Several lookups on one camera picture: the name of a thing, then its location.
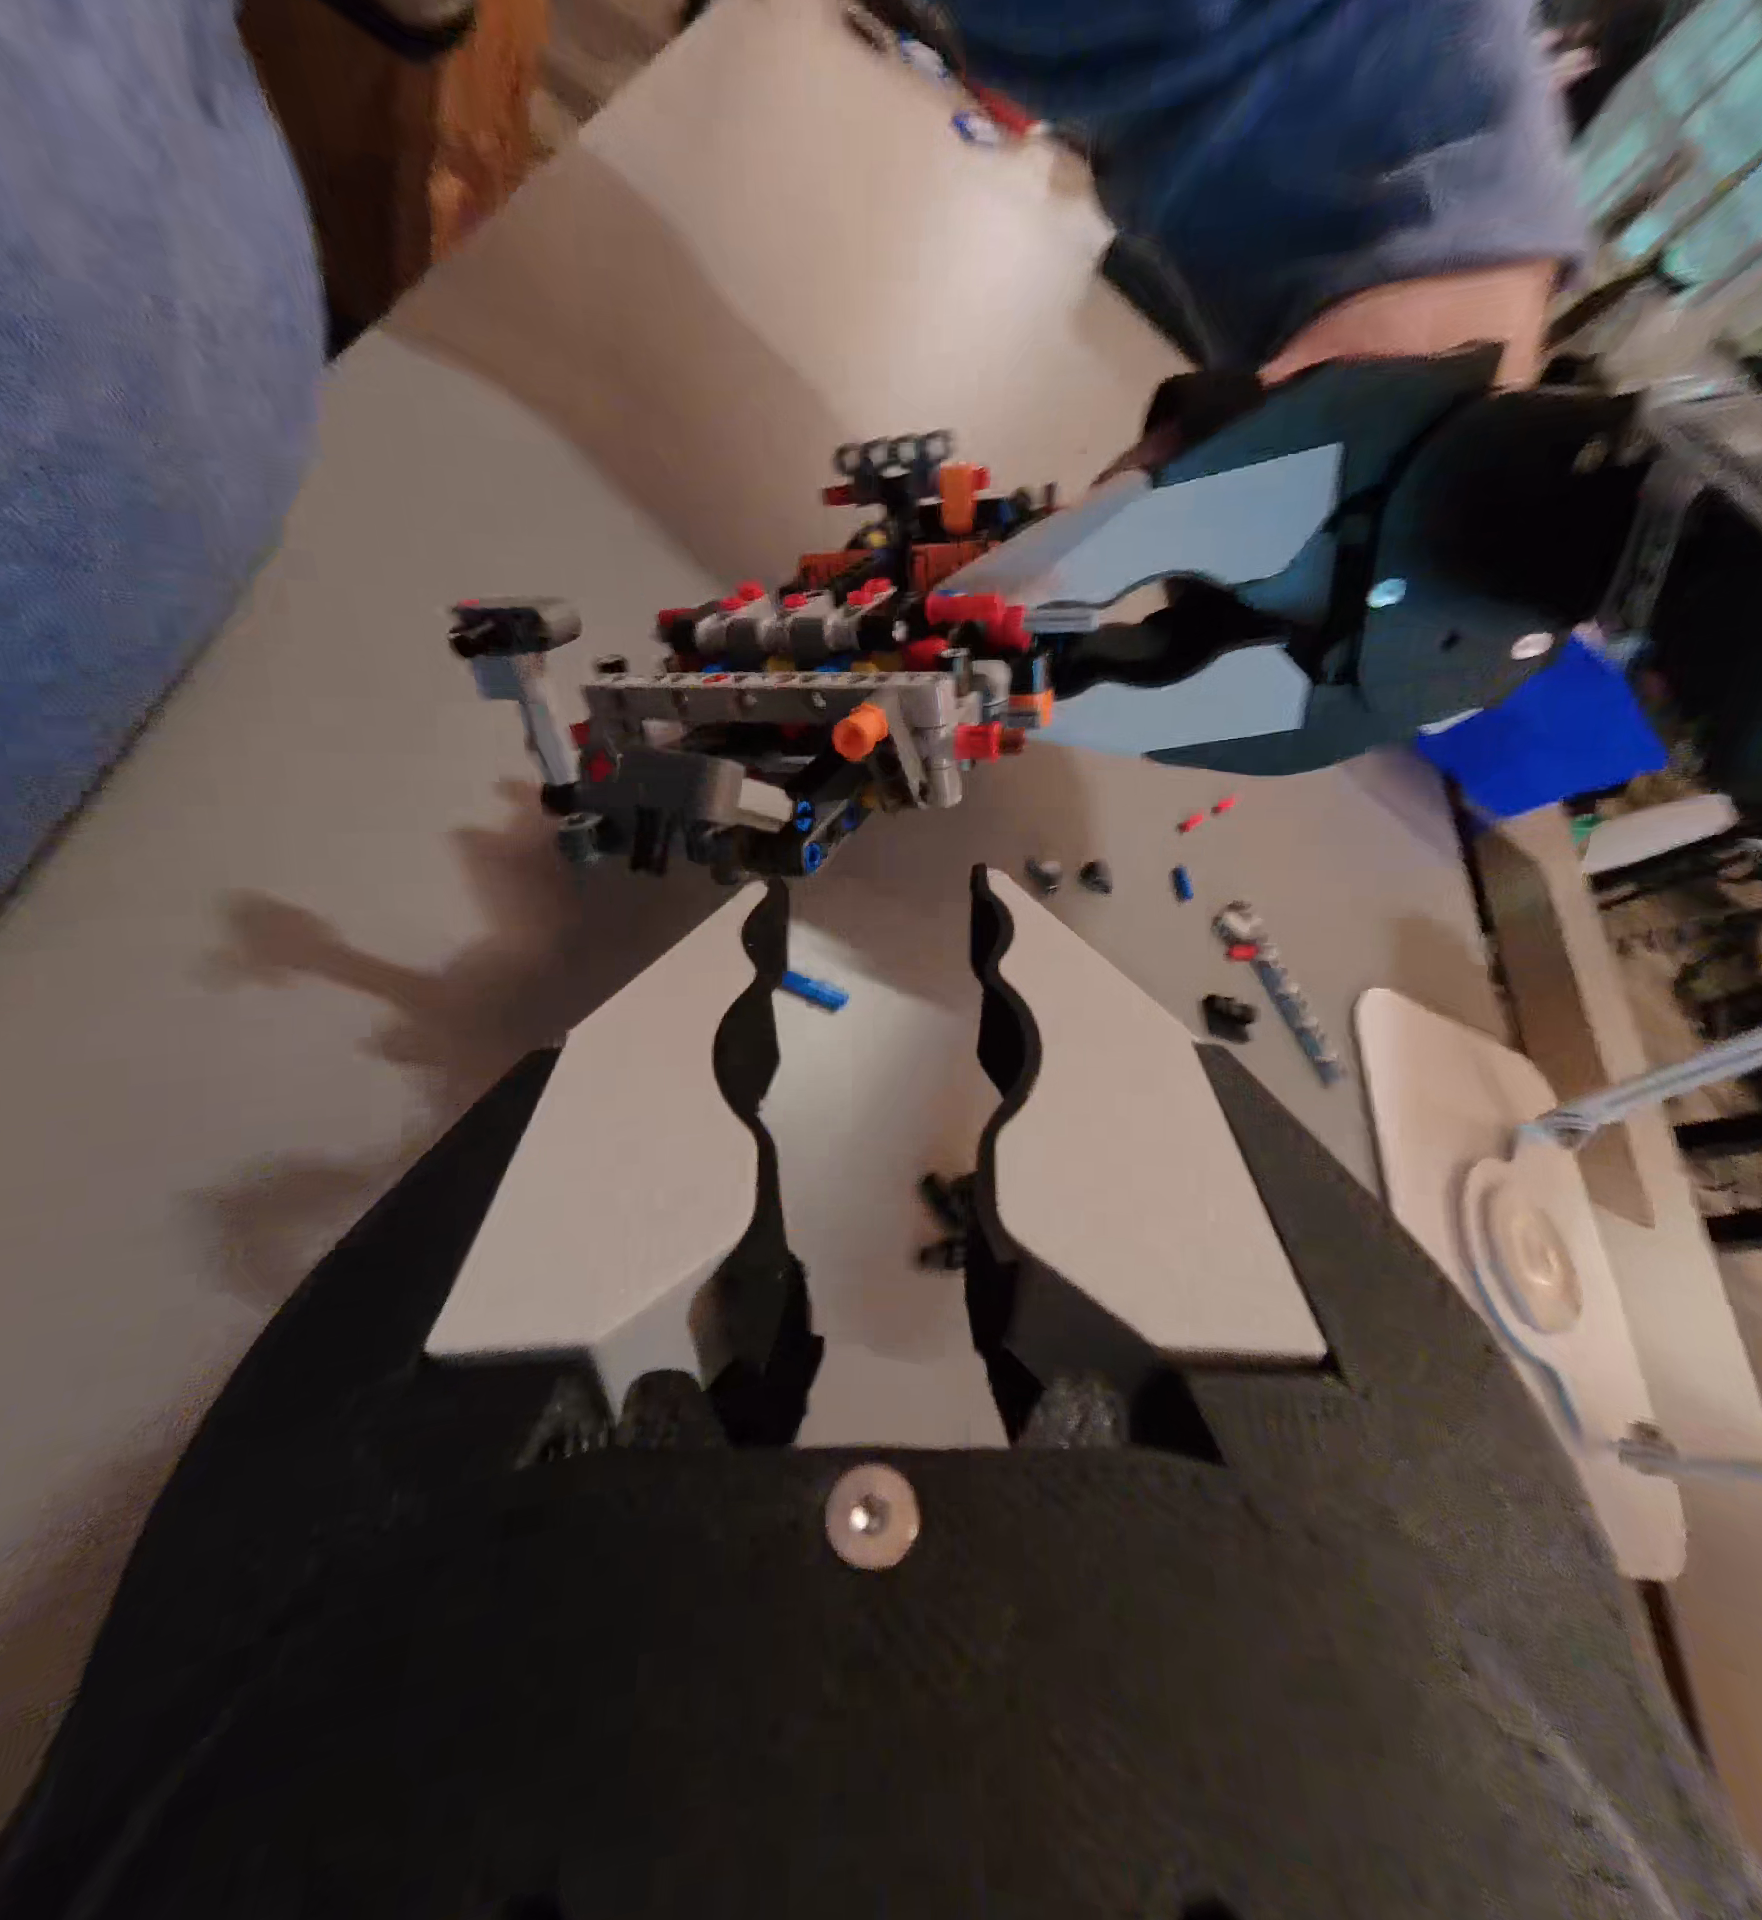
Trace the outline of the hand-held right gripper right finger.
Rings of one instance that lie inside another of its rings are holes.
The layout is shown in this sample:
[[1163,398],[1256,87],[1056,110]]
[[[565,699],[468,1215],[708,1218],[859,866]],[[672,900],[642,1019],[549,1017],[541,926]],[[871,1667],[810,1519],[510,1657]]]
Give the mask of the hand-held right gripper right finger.
[[994,870],[965,884],[991,1112],[965,1324],[1008,1435],[1093,1392],[1121,1435],[1202,1435],[1196,1376],[1311,1376],[1327,1333],[1207,1048]]

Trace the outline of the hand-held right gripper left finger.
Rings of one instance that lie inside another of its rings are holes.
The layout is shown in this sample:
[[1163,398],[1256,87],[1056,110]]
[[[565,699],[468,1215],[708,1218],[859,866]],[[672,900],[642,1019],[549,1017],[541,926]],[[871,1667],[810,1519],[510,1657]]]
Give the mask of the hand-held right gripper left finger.
[[567,1032],[429,1360],[562,1360],[610,1411],[675,1372],[731,1439],[798,1439],[821,1339],[762,1121],[790,922],[756,881]]

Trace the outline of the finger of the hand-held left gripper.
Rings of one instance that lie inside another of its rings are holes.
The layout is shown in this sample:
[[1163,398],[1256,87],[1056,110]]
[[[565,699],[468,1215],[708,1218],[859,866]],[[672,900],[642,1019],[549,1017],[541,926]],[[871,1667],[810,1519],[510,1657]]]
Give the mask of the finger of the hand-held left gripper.
[[1274,636],[1214,645],[1172,631],[1043,634],[1027,679],[1050,693],[1058,744],[1129,760],[1297,732],[1315,688]]
[[1168,577],[1217,587],[1281,575],[1340,502],[1341,444],[1150,481],[1116,474],[940,583],[940,600],[994,596],[1024,631],[1099,631],[1102,614]]

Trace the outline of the partly built lego car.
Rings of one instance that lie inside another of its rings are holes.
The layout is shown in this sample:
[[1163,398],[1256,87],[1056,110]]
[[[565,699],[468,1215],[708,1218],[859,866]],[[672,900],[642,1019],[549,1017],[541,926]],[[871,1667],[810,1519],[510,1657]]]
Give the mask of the partly built lego car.
[[[655,612],[655,659],[589,659],[573,723],[547,688],[583,636],[573,605],[450,607],[478,696],[519,710],[567,863],[661,878],[682,856],[724,884],[814,878],[871,819],[960,807],[970,772],[1046,726],[1024,612],[940,600],[940,583],[1058,511],[1058,491],[1000,491],[950,430],[928,430],[841,444],[821,502],[863,511],[844,544],[801,554],[778,587],[742,577]],[[894,736],[849,761],[828,728],[863,699],[887,709]]]

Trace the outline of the long grey lego beam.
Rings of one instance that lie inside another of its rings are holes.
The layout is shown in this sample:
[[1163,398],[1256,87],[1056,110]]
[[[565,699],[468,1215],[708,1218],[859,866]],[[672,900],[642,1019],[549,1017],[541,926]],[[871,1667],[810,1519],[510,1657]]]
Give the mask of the long grey lego beam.
[[1315,1073],[1325,1088],[1340,1088],[1344,1081],[1344,1061],[1327,1034],[1327,1026],[1315,1017],[1300,980],[1283,963],[1265,917],[1252,903],[1233,900],[1214,915],[1214,930],[1233,963],[1252,968],[1260,991],[1281,1012],[1283,1028],[1295,1034],[1304,1066]]

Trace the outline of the person's left hand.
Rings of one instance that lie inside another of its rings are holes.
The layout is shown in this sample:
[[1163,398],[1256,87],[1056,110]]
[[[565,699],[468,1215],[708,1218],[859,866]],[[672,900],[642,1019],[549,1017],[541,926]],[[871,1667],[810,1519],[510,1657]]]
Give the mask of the person's left hand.
[[1295,330],[1265,360],[1260,383],[1274,386],[1315,365],[1443,357],[1498,347],[1498,386],[1526,389],[1545,368],[1559,282],[1564,266],[1557,258],[1530,258],[1367,288],[1331,301],[1315,322]]

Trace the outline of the blue plastic bin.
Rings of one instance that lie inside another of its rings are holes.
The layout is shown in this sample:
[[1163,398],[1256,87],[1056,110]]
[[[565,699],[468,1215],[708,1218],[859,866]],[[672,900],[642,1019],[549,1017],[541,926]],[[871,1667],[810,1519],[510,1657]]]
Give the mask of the blue plastic bin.
[[1571,636],[1498,709],[1424,728],[1413,749],[1483,823],[1510,823],[1666,771],[1666,741],[1628,674],[1588,636]]

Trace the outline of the person's blue sweater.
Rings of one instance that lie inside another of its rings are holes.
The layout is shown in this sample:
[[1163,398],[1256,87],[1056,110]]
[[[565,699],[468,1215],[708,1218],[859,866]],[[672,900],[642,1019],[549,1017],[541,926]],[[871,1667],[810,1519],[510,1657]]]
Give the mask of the person's blue sweater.
[[271,560],[320,371],[241,2],[0,2],[0,903]]

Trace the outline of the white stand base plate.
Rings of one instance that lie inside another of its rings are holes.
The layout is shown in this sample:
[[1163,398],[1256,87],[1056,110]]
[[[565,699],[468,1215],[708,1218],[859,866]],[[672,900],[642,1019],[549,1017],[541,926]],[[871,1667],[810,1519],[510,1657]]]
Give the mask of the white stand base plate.
[[1362,995],[1356,1049],[1391,1212],[1487,1324],[1618,1570],[1673,1581],[1676,1485],[1762,1485],[1762,1458],[1693,1455],[1654,1426],[1582,1152],[1632,1112],[1762,1067],[1762,1026],[1564,1107],[1523,1055],[1391,986]]

